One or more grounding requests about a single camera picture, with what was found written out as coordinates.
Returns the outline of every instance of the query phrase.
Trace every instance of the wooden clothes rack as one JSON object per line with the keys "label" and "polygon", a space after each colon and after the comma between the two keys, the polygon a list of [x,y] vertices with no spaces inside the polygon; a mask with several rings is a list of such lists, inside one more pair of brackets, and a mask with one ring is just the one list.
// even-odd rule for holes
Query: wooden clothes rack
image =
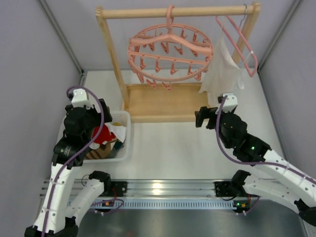
{"label": "wooden clothes rack", "polygon": [[[220,16],[247,15],[242,27],[242,34],[248,40],[261,9],[260,2],[242,6],[211,7],[175,7],[171,17],[183,16]],[[132,122],[185,122],[195,121],[194,111],[201,106],[208,106],[206,92],[198,94],[200,82],[174,83],[172,91],[167,91],[161,84],[153,89],[148,84],[125,84],[111,38],[107,19],[155,18],[166,17],[167,8],[104,10],[95,8],[95,15],[110,53],[114,73],[123,97],[123,109],[131,115]],[[245,43],[239,37],[237,47],[241,52]],[[238,63],[240,57],[235,50],[233,60]]]}

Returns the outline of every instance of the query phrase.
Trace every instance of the wooden shelf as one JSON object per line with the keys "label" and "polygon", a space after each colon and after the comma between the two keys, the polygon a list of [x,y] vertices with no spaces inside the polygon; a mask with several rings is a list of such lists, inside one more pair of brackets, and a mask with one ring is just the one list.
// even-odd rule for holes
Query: wooden shelf
{"label": "wooden shelf", "polygon": [[161,84],[154,89],[147,84],[127,85],[132,122],[195,121],[194,112],[208,106],[207,94],[199,94],[201,83],[173,83],[168,91]]}

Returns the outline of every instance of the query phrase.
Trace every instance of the red cloth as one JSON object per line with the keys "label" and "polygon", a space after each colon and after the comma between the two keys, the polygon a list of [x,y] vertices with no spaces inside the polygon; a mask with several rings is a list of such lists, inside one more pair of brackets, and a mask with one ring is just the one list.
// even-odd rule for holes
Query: red cloth
{"label": "red cloth", "polygon": [[[93,134],[92,134],[92,138],[95,137],[95,135],[97,134],[98,130],[99,130],[99,127],[95,127],[94,128]],[[104,141],[110,142],[110,141],[112,141],[115,138],[116,138],[116,136],[112,132],[109,131],[108,127],[106,127],[104,125],[102,127],[101,133],[95,139],[94,143],[102,145]]]}

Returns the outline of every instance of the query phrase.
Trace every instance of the gray floor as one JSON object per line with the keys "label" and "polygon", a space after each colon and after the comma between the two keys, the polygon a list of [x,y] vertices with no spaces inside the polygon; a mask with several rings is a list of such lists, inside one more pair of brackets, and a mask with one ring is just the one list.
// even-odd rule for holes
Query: gray floor
{"label": "gray floor", "polygon": [[122,210],[87,213],[78,237],[305,237],[291,210],[260,201],[247,215],[221,210]]}

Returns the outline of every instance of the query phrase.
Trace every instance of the white plastic bin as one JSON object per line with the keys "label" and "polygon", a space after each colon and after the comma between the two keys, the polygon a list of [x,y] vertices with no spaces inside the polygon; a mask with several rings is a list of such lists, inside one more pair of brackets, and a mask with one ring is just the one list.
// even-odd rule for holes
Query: white plastic bin
{"label": "white plastic bin", "polygon": [[112,159],[85,159],[83,163],[103,163],[112,161],[122,161],[131,156],[131,122],[130,114],[126,111],[110,111],[113,121],[126,127],[126,139],[124,147],[118,151],[117,157]]}

